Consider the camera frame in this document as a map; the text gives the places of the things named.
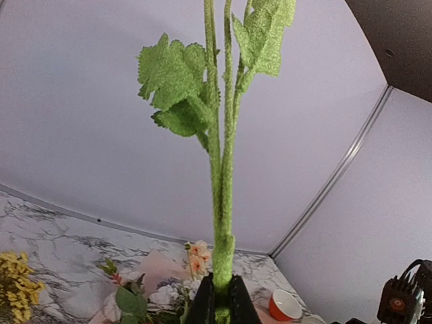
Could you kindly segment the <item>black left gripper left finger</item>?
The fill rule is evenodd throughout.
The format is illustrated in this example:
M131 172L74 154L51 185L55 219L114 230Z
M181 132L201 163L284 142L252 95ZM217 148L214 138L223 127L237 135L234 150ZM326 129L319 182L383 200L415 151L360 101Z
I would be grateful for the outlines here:
M184 313L182 323L214 324L215 323L215 287L213 273L203 277L194 300Z

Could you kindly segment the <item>peach flower long green stem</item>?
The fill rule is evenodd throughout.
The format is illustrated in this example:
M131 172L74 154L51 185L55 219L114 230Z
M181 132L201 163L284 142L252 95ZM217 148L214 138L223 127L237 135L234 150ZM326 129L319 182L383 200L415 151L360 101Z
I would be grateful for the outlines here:
M202 279L208 275L212 252L205 241L186 242L188 270L192 279Z

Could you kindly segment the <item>yellow small flower bunch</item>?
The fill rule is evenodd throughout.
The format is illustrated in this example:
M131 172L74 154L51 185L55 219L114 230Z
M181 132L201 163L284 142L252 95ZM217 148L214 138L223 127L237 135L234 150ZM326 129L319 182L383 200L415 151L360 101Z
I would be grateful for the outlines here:
M1 323L29 323L45 289L34 281L25 252L1 252Z

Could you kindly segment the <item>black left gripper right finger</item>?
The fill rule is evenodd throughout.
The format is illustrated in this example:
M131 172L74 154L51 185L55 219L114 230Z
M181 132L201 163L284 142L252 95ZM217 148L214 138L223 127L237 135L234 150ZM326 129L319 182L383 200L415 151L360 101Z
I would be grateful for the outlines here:
M229 309L231 324L261 324L244 280L233 275L229 284Z

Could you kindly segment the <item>pink wrapping paper sheet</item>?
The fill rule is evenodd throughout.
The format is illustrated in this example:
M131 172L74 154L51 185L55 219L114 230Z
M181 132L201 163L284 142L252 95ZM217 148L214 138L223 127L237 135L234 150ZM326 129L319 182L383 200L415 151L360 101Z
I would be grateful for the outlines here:
M103 267L117 286L136 281L140 293L146 298L145 323L181 323L184 307L195 297L201 279L192 279L186 265L182 266L157 250L144 257L133 270L119 273L113 266Z

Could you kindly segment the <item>white flower bunch green leaves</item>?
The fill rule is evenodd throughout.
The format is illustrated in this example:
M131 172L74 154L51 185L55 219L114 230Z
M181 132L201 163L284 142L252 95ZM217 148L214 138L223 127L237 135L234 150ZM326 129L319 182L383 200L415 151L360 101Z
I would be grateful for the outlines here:
M122 274L110 259L98 268L115 290L91 323L185 323L201 279L208 273L205 260L198 256L191 256L188 266L176 275L149 270Z

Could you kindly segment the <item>orange flower stem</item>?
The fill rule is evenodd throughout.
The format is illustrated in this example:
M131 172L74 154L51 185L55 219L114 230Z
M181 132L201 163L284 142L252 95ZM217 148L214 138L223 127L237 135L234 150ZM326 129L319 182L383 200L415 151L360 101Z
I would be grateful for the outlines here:
M226 1L219 49L215 5L205 1L203 45L162 34L137 57L138 94L155 110L153 122L178 136L196 137L209 156L215 323L231 323L234 146L242 98L256 75L279 75L284 33L295 12L295 1L247 1L238 18Z

